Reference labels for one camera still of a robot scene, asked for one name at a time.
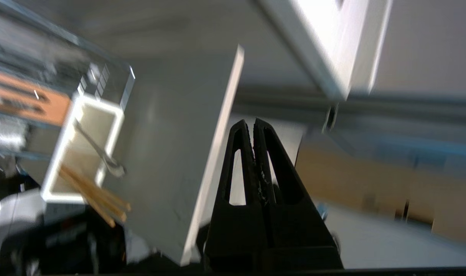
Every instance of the metal spoon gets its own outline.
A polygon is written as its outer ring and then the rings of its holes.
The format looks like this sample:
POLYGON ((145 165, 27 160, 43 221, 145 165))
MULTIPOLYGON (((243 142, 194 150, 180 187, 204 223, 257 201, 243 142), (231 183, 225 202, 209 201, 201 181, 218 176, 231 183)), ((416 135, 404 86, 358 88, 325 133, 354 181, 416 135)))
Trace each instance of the metal spoon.
POLYGON ((84 138, 86 138, 86 140, 91 144, 91 146, 95 149, 96 153, 103 160, 103 163, 113 176, 122 177, 125 175, 126 170, 124 166, 120 164, 117 160, 108 156, 108 154, 95 143, 95 141, 88 135, 88 133, 86 133, 82 129, 81 124, 77 120, 74 121, 74 129, 79 131, 79 133, 81 133, 84 136, 84 138))

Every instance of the white ceiling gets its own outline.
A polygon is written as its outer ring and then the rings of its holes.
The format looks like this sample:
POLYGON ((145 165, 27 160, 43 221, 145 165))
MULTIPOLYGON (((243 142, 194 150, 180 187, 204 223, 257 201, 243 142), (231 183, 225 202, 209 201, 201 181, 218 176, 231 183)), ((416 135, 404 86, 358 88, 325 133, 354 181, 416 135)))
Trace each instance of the white ceiling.
POLYGON ((249 0, 24 0, 33 11, 122 58, 226 51, 240 44, 240 89, 320 93, 249 0))

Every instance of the white container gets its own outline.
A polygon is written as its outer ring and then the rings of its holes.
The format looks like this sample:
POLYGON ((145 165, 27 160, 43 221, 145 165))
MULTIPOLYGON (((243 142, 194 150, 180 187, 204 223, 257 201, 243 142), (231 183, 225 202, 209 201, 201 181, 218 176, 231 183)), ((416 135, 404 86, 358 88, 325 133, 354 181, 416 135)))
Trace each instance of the white container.
POLYGON ((78 174, 93 179, 99 187, 105 178, 105 165, 88 141, 75 131, 75 120, 111 156, 124 112, 115 103, 96 100, 92 96, 74 96, 42 185, 42 198, 48 203, 85 203, 83 197, 59 176, 63 163, 78 174))

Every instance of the cabinet door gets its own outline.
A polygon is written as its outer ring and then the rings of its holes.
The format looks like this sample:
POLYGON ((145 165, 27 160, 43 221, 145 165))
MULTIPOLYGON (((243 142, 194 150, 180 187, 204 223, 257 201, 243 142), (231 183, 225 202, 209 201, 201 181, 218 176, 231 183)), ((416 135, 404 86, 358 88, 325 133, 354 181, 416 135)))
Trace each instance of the cabinet door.
POLYGON ((127 174, 103 186, 131 203, 126 227, 186 265, 223 158, 243 49, 128 61, 136 82, 114 151, 127 174))

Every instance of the wooden board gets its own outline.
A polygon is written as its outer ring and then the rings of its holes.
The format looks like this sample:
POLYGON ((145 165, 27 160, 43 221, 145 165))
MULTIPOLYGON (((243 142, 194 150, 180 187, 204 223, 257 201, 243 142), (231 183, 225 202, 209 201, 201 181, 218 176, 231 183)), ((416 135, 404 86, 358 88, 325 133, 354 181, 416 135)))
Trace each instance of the wooden board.
POLYGON ((127 175, 107 176, 103 186, 131 203, 133 233, 186 265, 222 158, 243 50, 181 53, 129 60, 136 83, 114 151, 127 175))

